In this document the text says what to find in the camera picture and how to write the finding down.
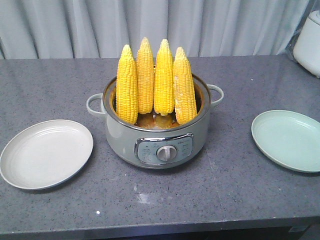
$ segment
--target light green plate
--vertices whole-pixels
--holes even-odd
[[[320,172],[320,123],[297,112],[259,114],[251,132],[258,148],[275,163],[304,173]]]

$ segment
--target pot handle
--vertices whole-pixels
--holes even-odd
[[[88,98],[88,100],[86,101],[86,109],[87,111],[95,116],[95,117],[98,117],[98,118],[101,118],[101,119],[105,119],[106,118],[106,114],[104,112],[101,112],[101,111],[95,111],[93,110],[90,105],[93,101],[96,101],[96,100],[102,100],[102,93],[97,93],[97,94],[94,94],[92,95],[91,97]]]
[[[224,91],[222,91],[222,89],[216,85],[211,85],[211,84],[207,84],[207,87],[210,89],[210,90],[215,90],[217,91],[221,97],[218,99],[218,100],[215,100],[215,101],[211,101],[211,108],[213,109],[214,107],[218,106],[222,100],[224,99]]]

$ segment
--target control panel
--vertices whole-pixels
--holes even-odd
[[[192,133],[173,137],[142,137],[136,141],[134,153],[148,165],[175,163],[192,153],[193,138]]]

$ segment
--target pot rim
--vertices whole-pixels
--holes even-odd
[[[201,90],[201,107],[200,107],[196,117],[185,124],[182,124],[182,125],[179,125],[176,127],[172,127],[172,128],[167,128],[167,129],[147,129],[147,128],[143,128],[143,127],[139,127],[139,126],[127,123],[127,122],[123,121],[122,119],[120,119],[118,117],[116,111],[114,110],[114,108],[111,106],[110,100],[109,100],[111,94],[115,94],[114,88],[116,87],[117,77],[114,77],[108,83],[108,85],[105,87],[105,89],[103,91],[103,94],[102,94],[103,108],[110,117],[112,117],[114,120],[116,120],[118,123],[120,123],[121,125],[123,125],[126,128],[130,128],[130,129],[134,129],[134,130],[138,130],[138,131],[142,131],[142,132],[149,132],[149,133],[169,133],[169,132],[174,132],[177,130],[185,129],[187,127],[190,127],[190,126],[196,124],[202,118],[205,117],[207,112],[210,110],[211,99],[212,99],[211,92],[210,92],[207,84],[205,84],[205,82],[202,79],[200,79],[198,76],[194,75],[193,73],[192,73],[192,77],[193,77],[193,83],[195,85],[197,85],[199,87],[199,89]]]

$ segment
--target silver knob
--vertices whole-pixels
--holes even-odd
[[[172,145],[162,146],[156,151],[157,158],[165,162],[173,160],[176,155],[177,149]]]

